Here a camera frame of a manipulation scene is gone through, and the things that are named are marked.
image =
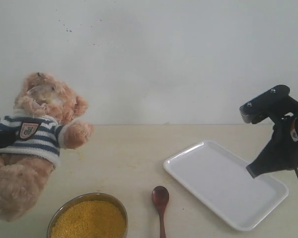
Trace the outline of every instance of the table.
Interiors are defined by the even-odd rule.
[[[270,139],[272,125],[122,125],[96,126],[90,142],[77,151],[62,150],[55,170],[36,207],[19,220],[0,221],[0,238],[45,238],[49,221],[68,200],[89,192],[105,192],[125,205],[128,238],[157,238],[159,218],[151,202],[157,185],[167,187],[165,213],[169,238],[298,237],[298,181],[294,172],[272,176],[290,194],[254,230],[233,230],[198,201],[163,168],[170,156],[202,140],[214,140],[247,161]]]

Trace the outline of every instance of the white rectangular tray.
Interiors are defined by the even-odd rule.
[[[213,141],[203,141],[163,164],[201,202],[239,231],[255,228],[289,193],[265,174],[255,179],[248,163]]]

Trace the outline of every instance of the teddy bear ear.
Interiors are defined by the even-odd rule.
[[[88,108],[88,102],[80,95],[76,96],[76,104],[74,106],[74,116],[82,116]]]

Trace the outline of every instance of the badge emblem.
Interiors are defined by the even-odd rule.
[[[40,126],[39,123],[23,122],[19,133],[20,139],[22,140],[29,139],[32,135],[36,133],[39,126]]]

